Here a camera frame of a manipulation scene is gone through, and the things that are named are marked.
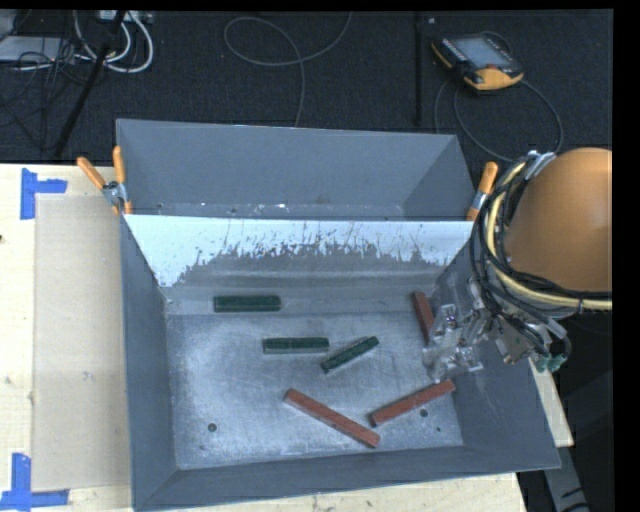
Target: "yellow device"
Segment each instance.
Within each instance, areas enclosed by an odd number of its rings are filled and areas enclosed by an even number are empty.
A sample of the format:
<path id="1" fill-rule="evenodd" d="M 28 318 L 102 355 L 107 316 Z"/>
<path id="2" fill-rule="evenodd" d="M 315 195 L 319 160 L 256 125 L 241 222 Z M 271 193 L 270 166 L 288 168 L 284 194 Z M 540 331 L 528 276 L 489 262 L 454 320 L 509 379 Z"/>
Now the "yellow device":
<path id="1" fill-rule="evenodd" d="M 478 92 L 504 89 L 524 76 L 522 65 L 487 34 L 448 36 L 432 41 L 443 64 Z"/>

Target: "black carpet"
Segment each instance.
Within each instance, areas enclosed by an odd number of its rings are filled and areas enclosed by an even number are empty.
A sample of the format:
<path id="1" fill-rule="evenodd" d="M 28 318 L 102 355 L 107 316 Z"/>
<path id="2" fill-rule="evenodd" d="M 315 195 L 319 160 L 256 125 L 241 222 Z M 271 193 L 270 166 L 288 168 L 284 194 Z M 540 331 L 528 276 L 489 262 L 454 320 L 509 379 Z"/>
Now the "black carpet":
<path id="1" fill-rule="evenodd" d="M 71 37 L 70 11 L 22 11 L 18 34 Z M 81 11 L 85 39 L 98 44 L 106 25 L 94 11 Z M 240 59 L 225 42 L 225 27 L 238 17 L 255 21 L 228 27 L 229 42 L 255 60 L 291 61 L 319 52 L 346 30 L 329 51 L 298 64 L 267 67 Z M 416 120 L 416 31 L 414 13 L 355 12 L 174 12 L 155 11 L 151 67 L 139 74 L 101 71 L 62 156 L 54 147 L 88 76 L 91 63 L 39 71 L 0 66 L 0 161 L 71 163 L 84 155 L 109 165 L 117 118 L 203 123 L 240 123 L 376 131 L 424 131 L 458 135 L 474 185 L 484 164 L 528 151 L 583 146 L 612 147 L 613 10 L 422 12 L 422 108 Z M 489 31 L 499 34 L 525 70 L 532 88 L 517 84 L 494 94 L 474 95 L 446 81 L 449 72 L 429 47 L 433 37 Z M 136 62 L 146 48 L 139 31 Z M 118 45 L 123 41 L 118 38 Z M 297 120 L 302 86 L 304 98 Z M 549 106 L 542 94 L 550 103 Z M 458 116 L 453 100 L 457 92 Z M 435 100 L 438 126 L 434 120 Z M 555 115 L 560 118 L 559 131 Z M 503 168 L 504 159 L 497 159 Z M 575 358 L 557 376 L 568 396 L 611 370 L 611 315 L 594 315 L 575 333 Z M 580 421 L 571 418 L 572 423 Z M 577 442 L 575 457 L 593 510 L 613 510 L 613 440 L 607 425 Z"/>

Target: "bin floor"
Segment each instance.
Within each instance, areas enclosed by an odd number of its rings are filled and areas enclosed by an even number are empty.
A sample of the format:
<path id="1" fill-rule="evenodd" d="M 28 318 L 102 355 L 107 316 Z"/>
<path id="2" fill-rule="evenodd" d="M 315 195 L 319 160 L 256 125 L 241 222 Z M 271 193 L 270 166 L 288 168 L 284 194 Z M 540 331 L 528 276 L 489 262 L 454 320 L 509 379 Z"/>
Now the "bin floor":
<path id="1" fill-rule="evenodd" d="M 431 384 L 413 312 L 169 315 L 174 448 L 180 469 L 371 449 L 286 405 L 289 388 L 369 426 L 367 414 Z M 325 336 L 328 354 L 263 354 L 269 337 Z M 320 362 L 362 337 L 380 344 L 328 374 Z M 375 429 L 376 450 L 462 444 L 454 397 L 443 396 Z"/>

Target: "blue tape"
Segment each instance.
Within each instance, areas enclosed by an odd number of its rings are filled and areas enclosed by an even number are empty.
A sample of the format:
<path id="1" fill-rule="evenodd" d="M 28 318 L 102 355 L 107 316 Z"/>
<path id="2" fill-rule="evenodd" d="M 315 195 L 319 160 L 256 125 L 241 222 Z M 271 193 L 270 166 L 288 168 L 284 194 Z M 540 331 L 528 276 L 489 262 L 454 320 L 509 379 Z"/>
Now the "blue tape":
<path id="1" fill-rule="evenodd" d="M 11 455 L 11 489 L 0 496 L 0 510 L 30 512 L 32 507 L 66 505 L 69 489 L 52 492 L 31 492 L 31 458 L 22 453 Z"/>
<path id="2" fill-rule="evenodd" d="M 38 174 L 22 169 L 22 190 L 20 201 L 20 219 L 33 219 L 36 216 L 36 194 L 64 194 L 67 190 L 65 180 L 38 181 Z"/>

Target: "power strip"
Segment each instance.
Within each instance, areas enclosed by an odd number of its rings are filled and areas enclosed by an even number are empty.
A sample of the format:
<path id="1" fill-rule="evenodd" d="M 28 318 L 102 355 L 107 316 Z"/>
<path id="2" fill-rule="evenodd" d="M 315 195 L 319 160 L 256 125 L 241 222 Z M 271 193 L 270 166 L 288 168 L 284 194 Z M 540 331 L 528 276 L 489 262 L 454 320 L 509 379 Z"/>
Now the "power strip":
<path id="1" fill-rule="evenodd" d="M 116 17 L 117 10 L 98 10 L 96 11 L 96 18 L 99 21 L 113 21 Z M 138 18 L 142 23 L 151 25 L 153 23 L 153 11 L 127 11 L 124 16 L 124 21 L 133 23 L 133 17 Z"/>

